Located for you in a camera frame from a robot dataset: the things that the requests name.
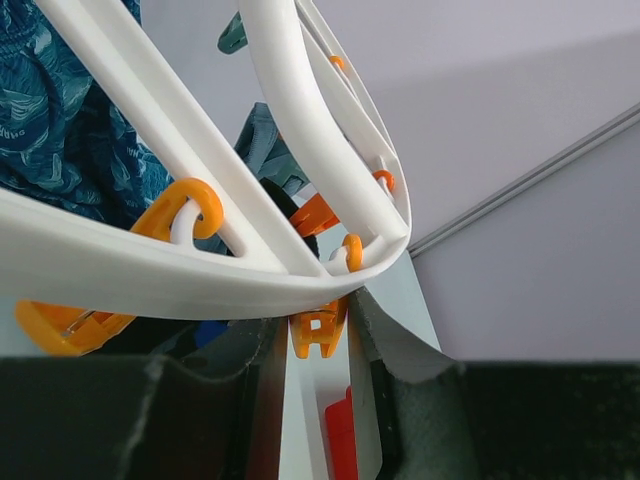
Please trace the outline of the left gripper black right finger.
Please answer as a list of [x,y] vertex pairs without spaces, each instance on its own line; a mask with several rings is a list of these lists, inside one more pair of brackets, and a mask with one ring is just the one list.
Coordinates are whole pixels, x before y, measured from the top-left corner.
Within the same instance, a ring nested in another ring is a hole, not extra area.
[[635,479],[635,361],[458,361],[348,298],[363,479]]

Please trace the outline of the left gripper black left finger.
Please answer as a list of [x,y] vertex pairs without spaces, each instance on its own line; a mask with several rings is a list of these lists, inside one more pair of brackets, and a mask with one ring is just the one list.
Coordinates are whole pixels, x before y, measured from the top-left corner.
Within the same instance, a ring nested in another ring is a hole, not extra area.
[[181,359],[1,362],[5,479],[275,479],[280,323],[238,321]]

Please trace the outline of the white round clip hanger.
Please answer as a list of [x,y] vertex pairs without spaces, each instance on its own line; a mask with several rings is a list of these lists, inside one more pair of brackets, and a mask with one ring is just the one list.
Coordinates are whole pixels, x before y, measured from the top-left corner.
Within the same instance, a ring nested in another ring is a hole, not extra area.
[[[310,1],[238,5],[284,141],[354,236],[318,260],[118,1],[40,5],[173,177],[145,237],[1,194],[1,291],[173,319],[250,319],[342,297],[391,266],[411,235],[398,155],[355,68]],[[340,70],[329,61],[343,58]],[[390,193],[373,173],[395,178]]]

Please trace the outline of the grey-blue t-shirt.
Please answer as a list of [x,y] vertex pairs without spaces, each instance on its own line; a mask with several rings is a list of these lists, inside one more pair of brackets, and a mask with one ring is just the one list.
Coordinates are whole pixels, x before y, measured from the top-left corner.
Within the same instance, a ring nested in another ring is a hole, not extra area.
[[266,103],[254,104],[234,150],[258,180],[266,178],[290,196],[309,184],[281,137]]

